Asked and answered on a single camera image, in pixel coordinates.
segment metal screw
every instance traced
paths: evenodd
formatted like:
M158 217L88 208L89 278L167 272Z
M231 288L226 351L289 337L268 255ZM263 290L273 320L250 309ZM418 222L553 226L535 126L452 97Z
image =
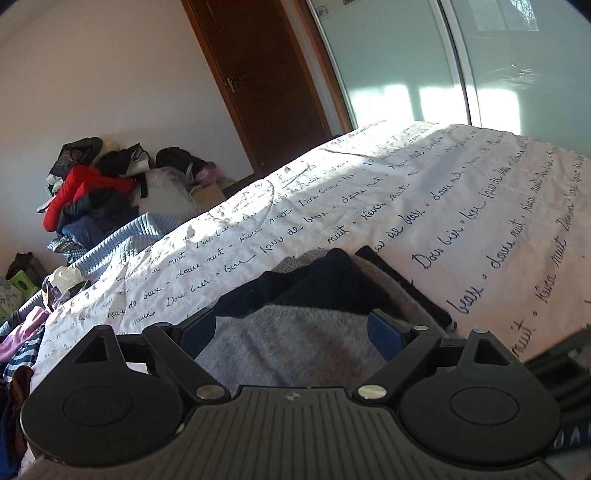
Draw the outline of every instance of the metal screw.
M195 393L202 400L219 400L226 391L219 385L201 385Z
M361 385L357 389L357 393L366 400L376 400L378 398L384 398L388 392L380 385Z

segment door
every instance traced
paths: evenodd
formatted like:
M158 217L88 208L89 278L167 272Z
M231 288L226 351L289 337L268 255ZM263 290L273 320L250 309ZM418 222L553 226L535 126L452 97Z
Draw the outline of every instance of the door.
M255 171L270 173L330 139L278 0L187 3L224 80L222 93Z

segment plaid cloth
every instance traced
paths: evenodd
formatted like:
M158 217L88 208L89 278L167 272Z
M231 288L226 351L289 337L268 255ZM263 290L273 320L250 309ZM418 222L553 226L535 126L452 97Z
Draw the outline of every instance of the plaid cloth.
M56 238L47 246L47 248L56 254L62 254L66 257L68 265L72 265L88 252L86 248L74 243L66 236Z
M45 323L39 326L33 338L21 345L18 352L16 352L7 364L0 364L0 371L4 372L2 377L7 384L12 381L12 375L17 371L18 367L22 367L23 365L32 367L35 365L44 333Z

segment frosted glass panel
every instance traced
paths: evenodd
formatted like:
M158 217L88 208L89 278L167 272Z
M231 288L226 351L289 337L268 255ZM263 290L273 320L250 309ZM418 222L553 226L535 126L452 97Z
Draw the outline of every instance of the frosted glass panel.
M566 0L451 0L482 126L591 155L591 24Z
M359 126L466 123L428 0L314 0Z

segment bed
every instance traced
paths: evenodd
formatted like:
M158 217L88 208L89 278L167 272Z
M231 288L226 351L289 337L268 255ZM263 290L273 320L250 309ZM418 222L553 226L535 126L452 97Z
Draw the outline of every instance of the bed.
M372 247L457 323L527 360L591 312L590 161L466 125L379 122L172 231L46 323L31 388L101 323L180 323L284 257Z

